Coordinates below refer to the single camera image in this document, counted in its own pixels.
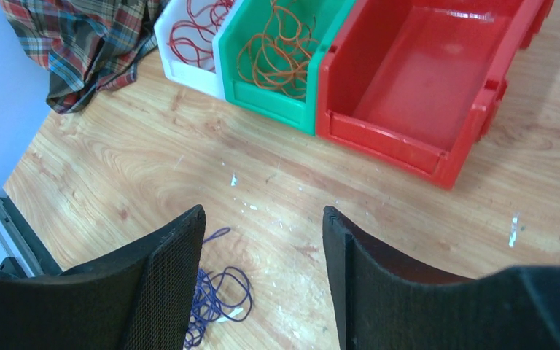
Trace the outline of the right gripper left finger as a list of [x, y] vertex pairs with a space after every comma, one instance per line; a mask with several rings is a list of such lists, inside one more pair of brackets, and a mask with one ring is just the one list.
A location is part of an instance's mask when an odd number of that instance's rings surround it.
[[196, 205], [60, 275], [0, 278], [0, 349], [181, 349], [205, 229]]

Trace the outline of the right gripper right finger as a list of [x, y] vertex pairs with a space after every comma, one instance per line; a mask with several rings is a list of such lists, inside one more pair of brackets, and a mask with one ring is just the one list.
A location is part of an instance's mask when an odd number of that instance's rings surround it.
[[410, 257], [333, 206], [322, 238], [342, 349], [560, 349], [560, 266], [470, 279]]

